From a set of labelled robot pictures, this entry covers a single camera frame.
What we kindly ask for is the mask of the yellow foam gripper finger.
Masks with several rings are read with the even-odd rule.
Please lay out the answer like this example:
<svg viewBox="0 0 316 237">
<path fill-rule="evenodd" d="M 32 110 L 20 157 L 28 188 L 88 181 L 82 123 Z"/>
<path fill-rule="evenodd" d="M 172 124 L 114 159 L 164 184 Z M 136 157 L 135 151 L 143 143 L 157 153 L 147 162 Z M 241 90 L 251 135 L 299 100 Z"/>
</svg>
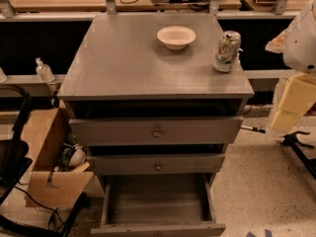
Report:
<svg viewBox="0 0 316 237">
<path fill-rule="evenodd" d="M 316 76 L 299 73 L 285 80 L 282 95 L 276 105 L 270 130 L 291 132 L 299 119 L 316 104 Z"/>
</svg>

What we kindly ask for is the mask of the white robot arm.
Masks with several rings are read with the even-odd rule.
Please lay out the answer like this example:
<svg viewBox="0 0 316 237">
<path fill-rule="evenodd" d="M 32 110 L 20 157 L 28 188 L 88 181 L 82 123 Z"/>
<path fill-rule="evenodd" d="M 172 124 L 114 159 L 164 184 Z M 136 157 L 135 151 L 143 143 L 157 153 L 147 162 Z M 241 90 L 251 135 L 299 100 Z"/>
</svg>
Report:
<svg viewBox="0 0 316 237">
<path fill-rule="evenodd" d="M 296 73 L 276 86 L 269 133 L 287 134 L 316 104 L 316 0 L 310 0 L 266 50 Z"/>
</svg>

